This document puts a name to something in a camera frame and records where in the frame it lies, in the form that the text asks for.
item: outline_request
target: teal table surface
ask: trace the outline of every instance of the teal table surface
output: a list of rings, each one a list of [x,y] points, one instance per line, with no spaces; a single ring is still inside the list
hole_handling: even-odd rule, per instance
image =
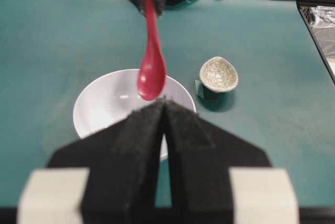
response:
[[[30,172],[76,140],[72,109],[106,73],[138,68],[145,19],[126,0],[0,0],[0,207],[16,206]],[[299,205],[335,205],[335,88],[295,2],[187,0],[158,20],[168,75],[204,119],[264,149],[288,170]],[[214,56],[236,90],[195,93]],[[157,204],[170,203],[167,161]]]

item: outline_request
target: white bowl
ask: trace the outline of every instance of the white bowl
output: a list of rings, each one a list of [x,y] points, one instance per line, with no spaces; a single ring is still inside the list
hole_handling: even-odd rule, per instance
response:
[[[217,93],[232,91],[239,82],[235,68],[222,57],[214,57],[205,62],[199,76],[203,85]]]
[[[138,71],[111,72],[83,89],[73,108],[74,128],[81,139],[125,119],[133,110],[154,102],[146,101],[138,95]],[[195,105],[188,91],[169,76],[166,76],[160,97],[163,96],[195,112]],[[161,160],[167,157],[168,149],[163,138]]]

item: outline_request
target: red spoon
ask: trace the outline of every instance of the red spoon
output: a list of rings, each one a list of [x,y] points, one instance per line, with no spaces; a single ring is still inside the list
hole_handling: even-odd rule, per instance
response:
[[[145,100],[153,100],[164,88],[166,67],[159,43],[156,12],[152,0],[144,0],[147,19],[147,49],[137,77],[137,88]]]

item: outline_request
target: small dish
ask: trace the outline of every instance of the small dish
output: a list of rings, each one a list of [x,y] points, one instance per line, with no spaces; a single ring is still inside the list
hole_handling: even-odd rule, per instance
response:
[[[239,82],[235,68],[222,57],[205,62],[199,76],[202,84],[216,93],[232,91]]]

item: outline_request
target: spoon handle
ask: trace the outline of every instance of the spoon handle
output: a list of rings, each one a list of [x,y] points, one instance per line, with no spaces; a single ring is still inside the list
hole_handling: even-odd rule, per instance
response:
[[[159,43],[159,36],[157,29],[156,12],[152,0],[144,0],[144,10],[146,12],[147,19],[148,41],[152,41],[157,44]]]

